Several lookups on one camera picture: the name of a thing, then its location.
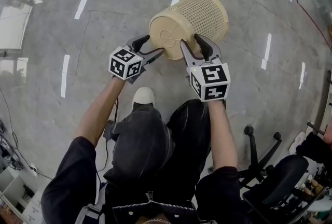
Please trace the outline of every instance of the person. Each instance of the person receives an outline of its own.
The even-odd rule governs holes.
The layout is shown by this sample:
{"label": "person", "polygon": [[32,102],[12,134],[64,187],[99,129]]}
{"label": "person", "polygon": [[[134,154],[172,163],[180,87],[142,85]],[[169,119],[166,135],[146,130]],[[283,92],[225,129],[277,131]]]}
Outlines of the person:
{"label": "person", "polygon": [[[95,147],[125,83],[113,77],[82,117],[55,178],[43,193],[46,224],[94,223],[90,217],[83,222],[78,218],[82,208],[95,202]],[[189,100],[167,124],[154,105],[152,90],[139,88],[132,113],[112,124],[113,167],[105,173],[107,184],[102,188],[105,223],[248,223],[223,102]],[[200,180],[210,151],[214,172]],[[197,210],[191,202],[194,195]]]}

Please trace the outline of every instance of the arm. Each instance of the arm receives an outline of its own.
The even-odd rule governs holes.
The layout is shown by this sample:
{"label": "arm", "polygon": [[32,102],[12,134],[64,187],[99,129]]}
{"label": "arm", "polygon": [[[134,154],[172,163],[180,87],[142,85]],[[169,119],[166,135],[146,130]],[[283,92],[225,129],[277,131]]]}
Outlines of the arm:
{"label": "arm", "polygon": [[221,101],[207,103],[211,122],[211,149],[214,170],[221,167],[237,167],[238,155],[232,131]]}
{"label": "arm", "polygon": [[225,107],[210,101],[211,149],[214,173],[202,178],[196,187],[198,214],[217,223],[247,224],[240,198],[238,156]]}
{"label": "arm", "polygon": [[125,81],[114,77],[83,115],[76,138],[62,159],[55,178],[41,199],[48,224],[74,224],[83,206],[96,194],[95,150]]}
{"label": "arm", "polygon": [[120,95],[126,81],[113,77],[111,82],[99,94],[83,115],[75,137],[82,136],[96,147],[106,126],[117,97]]}

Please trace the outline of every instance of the white cabinet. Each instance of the white cabinet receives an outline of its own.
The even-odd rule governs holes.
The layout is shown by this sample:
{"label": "white cabinet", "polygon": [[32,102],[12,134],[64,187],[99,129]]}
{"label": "white cabinet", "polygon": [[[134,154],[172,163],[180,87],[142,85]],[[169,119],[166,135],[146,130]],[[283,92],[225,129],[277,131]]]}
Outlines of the white cabinet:
{"label": "white cabinet", "polygon": [[29,224],[40,224],[43,220],[42,209],[33,200],[25,208],[23,216]]}
{"label": "white cabinet", "polygon": [[[41,224],[43,220],[40,205],[42,193],[36,192],[30,200],[23,198],[24,193],[25,188],[22,178],[16,171],[7,167],[0,174],[0,198],[24,222],[28,224]],[[18,204],[24,207],[22,214],[16,209]]]}

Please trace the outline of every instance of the strap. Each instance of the strap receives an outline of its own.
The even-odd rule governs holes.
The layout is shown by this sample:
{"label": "strap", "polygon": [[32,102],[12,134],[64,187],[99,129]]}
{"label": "strap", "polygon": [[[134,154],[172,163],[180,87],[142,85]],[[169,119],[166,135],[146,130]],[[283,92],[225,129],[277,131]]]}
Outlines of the strap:
{"label": "strap", "polygon": [[102,207],[106,202],[105,199],[106,185],[99,191],[97,204],[84,206],[79,212],[75,224],[83,224],[87,218],[95,219],[96,224],[105,224],[105,215],[102,213]]}

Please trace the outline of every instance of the chair wheel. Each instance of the chair wheel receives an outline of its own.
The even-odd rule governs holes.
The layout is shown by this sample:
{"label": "chair wheel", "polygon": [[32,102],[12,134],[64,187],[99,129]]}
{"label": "chair wheel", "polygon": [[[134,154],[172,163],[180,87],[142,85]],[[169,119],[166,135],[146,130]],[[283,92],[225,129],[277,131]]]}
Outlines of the chair wheel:
{"label": "chair wheel", "polygon": [[254,133],[254,128],[253,127],[249,127],[249,126],[246,126],[245,128],[244,128],[244,134],[246,134],[246,135],[252,135],[253,133]]}
{"label": "chair wheel", "polygon": [[265,168],[265,171],[267,173],[267,175],[269,175],[274,169],[274,166],[271,164],[271,165],[268,165],[266,168]]}
{"label": "chair wheel", "polygon": [[276,132],[273,137],[276,139],[276,140],[280,140],[281,139],[281,134],[279,132]]}
{"label": "chair wheel", "polygon": [[260,171],[260,175],[263,176],[263,177],[268,176],[268,174],[267,174],[267,172],[265,170],[261,170]]}

